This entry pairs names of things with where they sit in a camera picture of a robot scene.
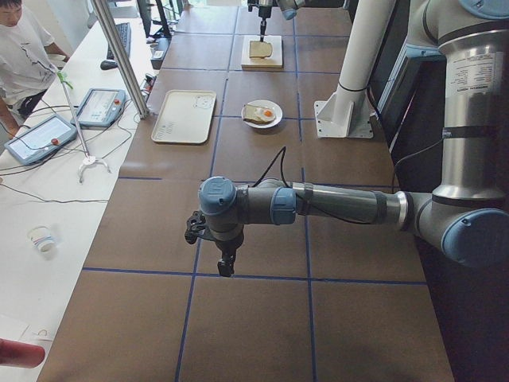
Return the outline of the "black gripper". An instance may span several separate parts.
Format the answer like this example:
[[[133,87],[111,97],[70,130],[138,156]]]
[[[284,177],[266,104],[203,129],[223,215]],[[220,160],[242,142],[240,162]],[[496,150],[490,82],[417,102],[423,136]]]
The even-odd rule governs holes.
[[[259,29],[259,41],[264,42],[266,33],[266,19],[270,18],[272,12],[272,0],[257,0],[258,15],[261,18]]]
[[[221,251],[221,258],[217,263],[220,276],[229,278],[235,273],[235,257],[237,250],[243,244],[243,233],[229,240],[216,240],[216,246]]]

